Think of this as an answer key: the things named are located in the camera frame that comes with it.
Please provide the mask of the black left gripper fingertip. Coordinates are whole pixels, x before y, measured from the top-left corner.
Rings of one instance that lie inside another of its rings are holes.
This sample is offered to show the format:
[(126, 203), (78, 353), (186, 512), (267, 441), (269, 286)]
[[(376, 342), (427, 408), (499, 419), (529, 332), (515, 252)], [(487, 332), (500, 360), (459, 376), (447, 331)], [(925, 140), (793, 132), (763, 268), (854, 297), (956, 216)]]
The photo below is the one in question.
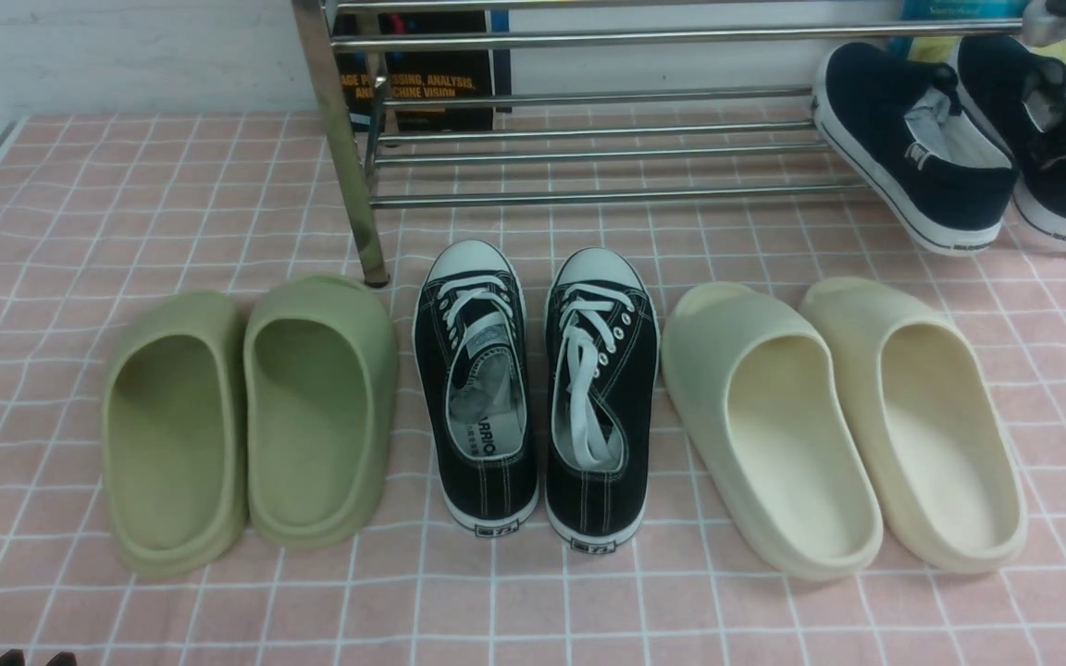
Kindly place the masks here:
[(59, 652), (45, 666), (77, 666), (77, 657), (72, 652)]
[(25, 650), (9, 650), (0, 655), (0, 666), (25, 666)]

